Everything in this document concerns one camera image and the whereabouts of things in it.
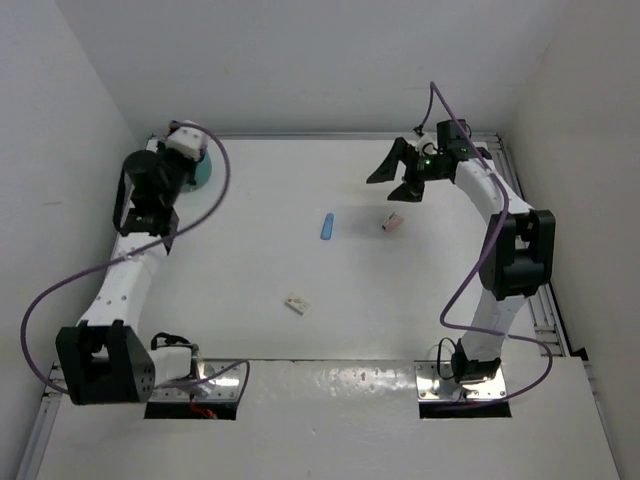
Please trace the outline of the blue correction tape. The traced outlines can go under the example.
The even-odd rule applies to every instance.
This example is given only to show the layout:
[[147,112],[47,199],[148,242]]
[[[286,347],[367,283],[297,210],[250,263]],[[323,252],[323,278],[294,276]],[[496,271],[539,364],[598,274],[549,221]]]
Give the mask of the blue correction tape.
[[328,241],[332,238],[334,219],[335,216],[333,213],[329,212],[326,214],[320,234],[321,240]]

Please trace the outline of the white eraser with sleeve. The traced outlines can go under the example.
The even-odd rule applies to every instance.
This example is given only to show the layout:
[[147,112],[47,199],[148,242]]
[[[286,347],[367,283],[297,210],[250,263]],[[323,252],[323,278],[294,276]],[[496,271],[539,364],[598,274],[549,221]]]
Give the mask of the white eraser with sleeve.
[[284,304],[299,315],[304,315],[310,307],[310,303],[296,294],[290,294]]

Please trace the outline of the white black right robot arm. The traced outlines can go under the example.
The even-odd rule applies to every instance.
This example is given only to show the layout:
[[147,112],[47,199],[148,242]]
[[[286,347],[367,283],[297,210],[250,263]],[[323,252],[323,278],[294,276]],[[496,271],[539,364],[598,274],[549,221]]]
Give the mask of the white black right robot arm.
[[556,220],[522,200],[495,168],[484,147],[471,142],[463,120],[438,123],[436,135],[416,142],[398,137],[370,184],[395,179],[405,168],[401,184],[388,198],[419,203],[429,181],[448,180],[471,200],[486,223],[479,259],[470,273],[479,278],[482,293],[473,320],[462,327],[451,358],[457,383],[477,383],[495,376],[502,346],[526,300],[549,283]]

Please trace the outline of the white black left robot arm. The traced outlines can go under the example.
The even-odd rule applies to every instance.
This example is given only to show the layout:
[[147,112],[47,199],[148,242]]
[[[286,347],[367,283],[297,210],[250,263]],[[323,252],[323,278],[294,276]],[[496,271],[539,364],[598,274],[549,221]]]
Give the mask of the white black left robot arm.
[[113,211],[115,263],[77,325],[62,328],[55,341],[74,404],[145,403],[154,388],[191,376],[188,341],[147,348],[137,332],[153,277],[172,248],[174,203],[205,154],[203,143],[165,140],[125,159]]

